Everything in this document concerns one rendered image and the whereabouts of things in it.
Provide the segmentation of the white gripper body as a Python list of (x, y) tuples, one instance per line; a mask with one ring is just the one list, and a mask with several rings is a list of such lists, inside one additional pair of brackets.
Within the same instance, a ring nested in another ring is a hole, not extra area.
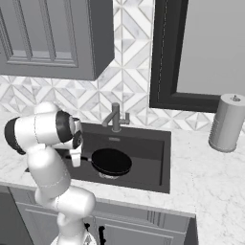
[(81, 147), (69, 150), (69, 153), (70, 153), (70, 156), (72, 159), (73, 167), (79, 167), (80, 166), (81, 152), (82, 152)]

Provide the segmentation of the black frying pan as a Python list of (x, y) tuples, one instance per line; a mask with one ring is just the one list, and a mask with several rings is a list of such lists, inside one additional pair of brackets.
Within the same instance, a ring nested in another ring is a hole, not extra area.
[(131, 159), (114, 148), (101, 148), (90, 157), (81, 156), (80, 159), (90, 162), (95, 170), (109, 176), (123, 176), (132, 167)]

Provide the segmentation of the dark sink basin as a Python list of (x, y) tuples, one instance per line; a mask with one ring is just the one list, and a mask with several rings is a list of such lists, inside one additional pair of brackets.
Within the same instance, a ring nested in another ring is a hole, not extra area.
[(82, 157), (90, 158), (101, 148), (115, 148), (131, 159), (132, 167), (128, 173), (118, 178), (103, 178), (84, 159), (79, 167), (73, 167), (69, 151), (58, 149), (57, 152), (73, 179), (161, 193), (170, 192), (170, 131), (121, 127), (121, 131), (115, 133), (111, 126), (103, 127), (84, 122), (81, 125)]

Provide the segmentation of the grey metal tap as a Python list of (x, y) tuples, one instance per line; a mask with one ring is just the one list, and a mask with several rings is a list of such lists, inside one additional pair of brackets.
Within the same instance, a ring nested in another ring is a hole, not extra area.
[(125, 114), (125, 118), (120, 117), (120, 105), (117, 102), (112, 103), (112, 112), (103, 120), (102, 126), (107, 127), (109, 123), (112, 123), (112, 131), (120, 132), (122, 124), (130, 124), (129, 114)]

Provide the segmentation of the grey base cupboard door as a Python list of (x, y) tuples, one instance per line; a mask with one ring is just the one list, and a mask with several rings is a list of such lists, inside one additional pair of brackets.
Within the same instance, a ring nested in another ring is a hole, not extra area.
[(39, 206), (17, 202), (34, 245), (51, 245), (58, 236), (57, 212)]
[(153, 228), (148, 225), (96, 217), (103, 227), (104, 245), (184, 245), (186, 234)]

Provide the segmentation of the grey base cupboard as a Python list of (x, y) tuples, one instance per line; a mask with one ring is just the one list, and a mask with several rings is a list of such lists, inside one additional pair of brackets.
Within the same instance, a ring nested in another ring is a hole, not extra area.
[[(12, 188), (11, 194), (17, 202), (39, 206), (34, 200), (34, 192), (27, 189)], [(116, 221), (126, 221), (133, 224), (148, 225), (178, 233), (185, 233), (184, 245), (199, 245), (196, 219), (194, 217), (183, 216), (166, 212), (147, 211), (125, 206), (106, 204), (99, 202), (92, 214), (84, 219), (84, 223), (89, 223), (89, 233), (100, 245), (99, 227), (96, 224), (96, 217), (105, 217)]]

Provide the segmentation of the grey paper towel roll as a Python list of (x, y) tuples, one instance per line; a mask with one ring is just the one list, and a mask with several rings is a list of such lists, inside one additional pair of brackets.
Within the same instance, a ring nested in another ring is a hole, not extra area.
[(238, 94), (222, 95), (213, 118), (209, 145), (220, 152), (235, 151), (244, 122), (245, 97)]

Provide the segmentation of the grey wall cupboard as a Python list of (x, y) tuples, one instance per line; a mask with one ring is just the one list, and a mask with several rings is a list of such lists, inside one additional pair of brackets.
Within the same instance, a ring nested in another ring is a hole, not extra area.
[(114, 59), (113, 0), (71, 0), (77, 67), (4, 65), (0, 75), (95, 80)]

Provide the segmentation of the black window frame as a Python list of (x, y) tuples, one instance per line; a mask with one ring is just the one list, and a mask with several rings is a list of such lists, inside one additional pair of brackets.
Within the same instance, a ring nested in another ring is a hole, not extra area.
[(214, 113), (245, 96), (245, 0), (156, 0), (149, 106)]

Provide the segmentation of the grey wall cupboard door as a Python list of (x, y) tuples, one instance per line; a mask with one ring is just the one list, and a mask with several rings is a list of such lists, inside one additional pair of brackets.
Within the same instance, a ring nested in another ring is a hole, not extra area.
[(0, 61), (77, 67), (71, 0), (0, 0)]

